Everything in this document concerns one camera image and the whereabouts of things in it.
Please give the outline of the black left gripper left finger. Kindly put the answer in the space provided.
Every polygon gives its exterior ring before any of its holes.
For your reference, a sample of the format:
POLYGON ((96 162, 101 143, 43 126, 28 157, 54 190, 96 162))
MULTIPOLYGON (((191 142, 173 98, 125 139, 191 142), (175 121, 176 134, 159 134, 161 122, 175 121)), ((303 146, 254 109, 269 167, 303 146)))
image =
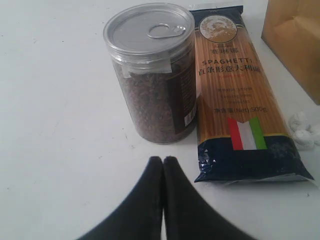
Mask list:
POLYGON ((160 240, 163 219, 163 163, 149 158, 123 202, 81 240, 160 240))

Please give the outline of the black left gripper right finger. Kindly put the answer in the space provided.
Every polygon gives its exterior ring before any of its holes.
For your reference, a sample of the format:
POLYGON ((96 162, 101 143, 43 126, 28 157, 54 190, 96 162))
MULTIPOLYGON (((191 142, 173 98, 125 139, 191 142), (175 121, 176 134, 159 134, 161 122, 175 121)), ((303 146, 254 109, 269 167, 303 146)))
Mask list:
POLYGON ((163 161, 168 240, 253 240, 214 210, 190 183, 177 158, 163 161))

